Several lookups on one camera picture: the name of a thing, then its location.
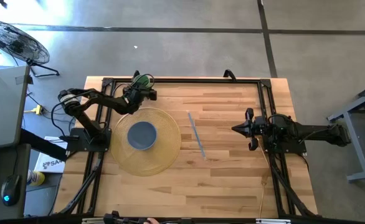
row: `wooden tabletop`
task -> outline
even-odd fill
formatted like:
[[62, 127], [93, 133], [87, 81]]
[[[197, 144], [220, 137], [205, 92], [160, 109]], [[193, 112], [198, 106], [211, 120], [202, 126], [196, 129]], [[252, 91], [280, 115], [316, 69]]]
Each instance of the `wooden tabletop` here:
[[[85, 88], [100, 91], [103, 78], [87, 77]], [[272, 78], [271, 83], [277, 113], [295, 119], [287, 79]], [[112, 155], [106, 153], [95, 215], [103, 216], [117, 210], [124, 217], [258, 218], [262, 176], [269, 172], [269, 166], [260, 149], [249, 151], [249, 139], [231, 130], [232, 126], [245, 121], [246, 108], [253, 108], [255, 116], [261, 115], [257, 86], [157, 83], [154, 89], [158, 92], [158, 100], [145, 101], [142, 106], [165, 110], [176, 120], [182, 139], [179, 156], [162, 173], [138, 177], [120, 169]], [[116, 96], [120, 95], [121, 88], [116, 92]], [[195, 120], [208, 158], [206, 161], [201, 156], [187, 111]], [[91, 119], [95, 119], [96, 112], [96, 105], [86, 110]], [[113, 111], [111, 127], [120, 118]], [[87, 153], [79, 152], [66, 162], [55, 212], [63, 209], [77, 193], [82, 184], [86, 159]], [[287, 164], [292, 188], [306, 206], [317, 213], [310, 176], [303, 159], [287, 154]], [[86, 208], [91, 189], [88, 192]], [[282, 190], [281, 194], [287, 211], [285, 192]], [[265, 186], [262, 217], [277, 217], [271, 177]]]

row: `blue bowl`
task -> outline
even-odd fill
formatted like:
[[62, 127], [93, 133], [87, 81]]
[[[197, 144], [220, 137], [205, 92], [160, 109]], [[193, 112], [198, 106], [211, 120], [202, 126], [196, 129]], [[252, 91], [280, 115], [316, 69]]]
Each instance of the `blue bowl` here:
[[128, 144], [137, 150], [147, 150], [155, 144], [157, 138], [156, 128], [153, 124], [140, 121], [132, 125], [127, 132]]

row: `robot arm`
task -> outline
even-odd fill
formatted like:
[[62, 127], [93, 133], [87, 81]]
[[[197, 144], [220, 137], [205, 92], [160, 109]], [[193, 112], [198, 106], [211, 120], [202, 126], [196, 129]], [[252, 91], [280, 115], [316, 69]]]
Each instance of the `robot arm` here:
[[255, 117], [252, 121], [253, 117], [253, 109], [248, 108], [245, 113], [246, 121], [232, 127], [232, 130], [247, 138], [252, 138], [251, 143], [249, 143], [249, 150], [251, 151], [258, 147], [256, 135], [263, 136], [268, 150], [280, 151], [282, 148], [287, 148], [289, 152], [294, 153], [302, 153], [304, 140], [326, 141], [342, 147], [351, 143], [347, 130], [340, 124], [302, 125], [293, 121], [290, 116], [283, 114], [271, 115], [266, 121], [262, 116]]
[[[77, 95], [88, 98], [87, 102], [80, 104], [79, 100], [76, 99]], [[100, 124], [97, 121], [92, 121], [84, 112], [91, 105], [103, 105], [112, 108], [119, 114], [133, 114], [145, 98], [156, 100], [157, 93], [151, 87], [146, 87], [138, 82], [125, 87], [123, 95], [116, 98], [93, 88], [88, 90], [71, 88], [62, 90], [58, 95], [65, 113], [75, 117], [83, 125], [88, 134], [88, 139], [96, 138], [103, 132]]]

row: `gray metal stand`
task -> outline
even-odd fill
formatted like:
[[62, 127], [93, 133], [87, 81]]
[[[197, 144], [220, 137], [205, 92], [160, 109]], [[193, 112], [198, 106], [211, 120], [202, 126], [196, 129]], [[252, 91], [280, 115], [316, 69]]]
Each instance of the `gray metal stand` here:
[[351, 140], [353, 142], [353, 146], [356, 149], [356, 153], [359, 159], [359, 162], [361, 164], [361, 167], [363, 169], [362, 172], [356, 173], [356, 174], [352, 174], [352, 175], [348, 175], [347, 176], [347, 180], [348, 182], [352, 182], [354, 180], [361, 180], [361, 179], [365, 179], [365, 157], [363, 154], [363, 149], [360, 145], [360, 142], [358, 140], [359, 135], [356, 134], [356, 130], [353, 126], [353, 122], [351, 121], [351, 113], [364, 107], [365, 106], [365, 96], [362, 96], [360, 98], [358, 98], [356, 101], [352, 102], [351, 104], [349, 104], [347, 107], [345, 107], [344, 109], [338, 111], [337, 113], [327, 117], [327, 120], [329, 122], [333, 122], [336, 121], [337, 119], [340, 118], [344, 118], [344, 121], [347, 124], [350, 136], [351, 136]]

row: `fan grille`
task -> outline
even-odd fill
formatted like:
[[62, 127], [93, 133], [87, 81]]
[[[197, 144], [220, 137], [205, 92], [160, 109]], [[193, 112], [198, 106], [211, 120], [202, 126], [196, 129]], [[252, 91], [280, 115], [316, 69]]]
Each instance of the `fan grille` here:
[[20, 29], [0, 21], [0, 49], [25, 62], [39, 65], [50, 60], [50, 54], [35, 38]]

